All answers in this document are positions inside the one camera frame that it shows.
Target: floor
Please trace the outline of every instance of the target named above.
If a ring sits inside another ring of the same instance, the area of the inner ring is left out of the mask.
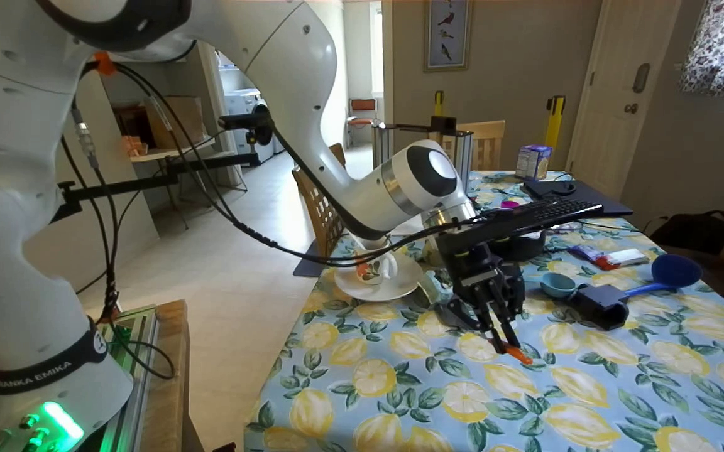
[[[351,175],[369,170],[369,148],[346,151]],[[292,182],[295,163],[273,156],[244,174],[245,193],[228,190],[233,214],[278,243],[305,251],[312,232]],[[185,203],[160,215],[160,243],[119,273],[120,307],[185,300],[191,326],[189,410],[207,450],[235,441],[253,418],[253,399],[283,343],[313,279],[296,279],[295,257],[272,251],[228,227],[219,214]],[[98,310],[98,288],[82,293]]]

